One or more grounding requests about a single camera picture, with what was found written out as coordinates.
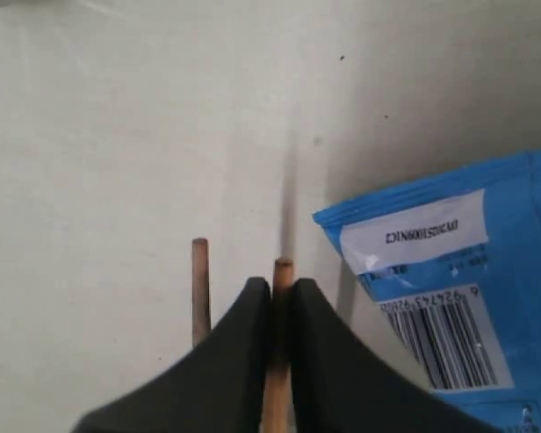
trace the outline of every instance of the barcode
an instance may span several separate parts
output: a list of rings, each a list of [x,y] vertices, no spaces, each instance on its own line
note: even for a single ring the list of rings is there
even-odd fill
[[[478,304],[482,306],[479,322]],[[380,306],[425,369],[433,388],[464,390],[507,386],[512,382],[491,322],[482,316],[486,309],[477,286],[424,293]],[[493,353],[497,357],[495,363],[491,359]]]

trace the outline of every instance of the wooden dowel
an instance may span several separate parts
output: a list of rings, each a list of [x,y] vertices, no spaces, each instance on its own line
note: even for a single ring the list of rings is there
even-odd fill
[[[210,288],[208,279],[208,241],[192,241],[192,345],[210,332]]]
[[[271,308],[271,354],[264,389],[262,431],[286,433],[289,428],[289,358],[287,355],[287,327],[289,294],[294,279],[290,259],[274,263]]]

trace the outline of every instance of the blue snack bag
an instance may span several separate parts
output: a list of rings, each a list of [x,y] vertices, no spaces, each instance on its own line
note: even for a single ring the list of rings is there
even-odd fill
[[[541,151],[314,215],[440,398],[541,431]]]

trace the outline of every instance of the white label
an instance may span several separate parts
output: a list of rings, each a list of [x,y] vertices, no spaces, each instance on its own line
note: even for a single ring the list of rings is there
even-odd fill
[[[513,386],[477,284],[393,299],[379,306],[434,389]]]
[[[343,257],[355,274],[417,263],[489,241],[484,189],[344,226]]]

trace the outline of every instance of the white wall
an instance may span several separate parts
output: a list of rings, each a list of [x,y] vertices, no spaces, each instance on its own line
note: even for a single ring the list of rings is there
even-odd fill
[[[197,235],[214,319],[294,249],[424,383],[311,213],[536,146],[541,0],[0,8],[0,432],[65,431],[182,356]]]

